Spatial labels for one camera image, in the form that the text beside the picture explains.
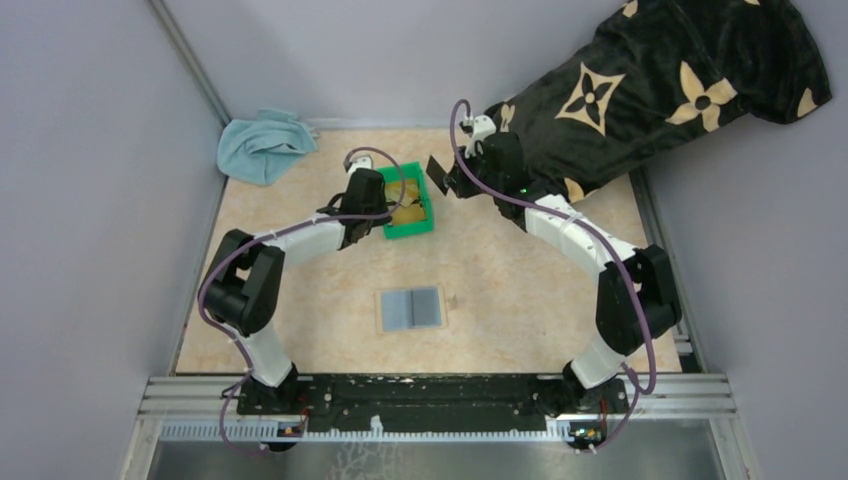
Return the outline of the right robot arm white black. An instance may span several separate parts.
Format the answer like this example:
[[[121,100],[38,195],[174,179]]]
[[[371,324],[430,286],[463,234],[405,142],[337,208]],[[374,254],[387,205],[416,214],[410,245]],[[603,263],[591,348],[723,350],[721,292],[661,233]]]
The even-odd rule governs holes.
[[[648,393],[656,383],[653,342],[676,326],[682,311],[668,254],[637,247],[609,234],[577,211],[564,186],[535,178],[523,165],[516,135],[473,136],[468,146],[450,140],[454,164],[442,180],[458,198],[490,196],[499,213],[523,232],[574,261],[595,282],[596,332],[566,364],[563,398],[576,412],[590,411],[630,355],[644,348]]]

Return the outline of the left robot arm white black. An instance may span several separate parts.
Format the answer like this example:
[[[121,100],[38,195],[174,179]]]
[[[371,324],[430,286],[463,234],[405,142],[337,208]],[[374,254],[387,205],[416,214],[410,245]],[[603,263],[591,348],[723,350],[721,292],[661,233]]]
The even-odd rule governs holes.
[[[252,235],[225,234],[198,292],[198,310],[207,324],[232,339],[245,357],[248,378],[262,388],[260,399],[277,414],[300,399],[297,369],[272,325],[287,267],[343,250],[389,222],[384,176],[359,167],[344,192],[307,220]]]

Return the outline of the dark grey credit card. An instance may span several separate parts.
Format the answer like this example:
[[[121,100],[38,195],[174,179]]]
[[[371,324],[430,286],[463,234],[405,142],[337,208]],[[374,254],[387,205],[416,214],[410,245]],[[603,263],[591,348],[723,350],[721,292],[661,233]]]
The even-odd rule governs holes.
[[[450,186],[447,183],[447,181],[449,180],[448,173],[444,170],[444,168],[434,156],[430,156],[428,158],[425,173],[428,178],[433,182],[435,187],[439,190],[439,192],[443,196],[447,196],[448,191],[450,190]]]

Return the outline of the beige leather card holder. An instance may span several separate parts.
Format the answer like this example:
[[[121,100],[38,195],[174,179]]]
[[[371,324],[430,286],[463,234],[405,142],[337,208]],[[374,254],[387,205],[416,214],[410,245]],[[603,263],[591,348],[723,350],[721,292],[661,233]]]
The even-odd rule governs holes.
[[[383,332],[437,329],[447,324],[441,291],[436,286],[385,290],[376,300]]]

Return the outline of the green plastic bin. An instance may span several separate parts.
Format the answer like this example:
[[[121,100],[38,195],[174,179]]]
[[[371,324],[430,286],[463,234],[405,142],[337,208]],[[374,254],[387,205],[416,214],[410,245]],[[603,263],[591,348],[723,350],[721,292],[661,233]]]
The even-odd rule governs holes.
[[[426,183],[426,176],[419,162],[401,164],[405,181],[402,182],[395,167],[383,167],[387,206],[399,207],[391,220],[383,226],[384,237],[398,240],[405,237],[427,234],[434,231],[435,215]]]

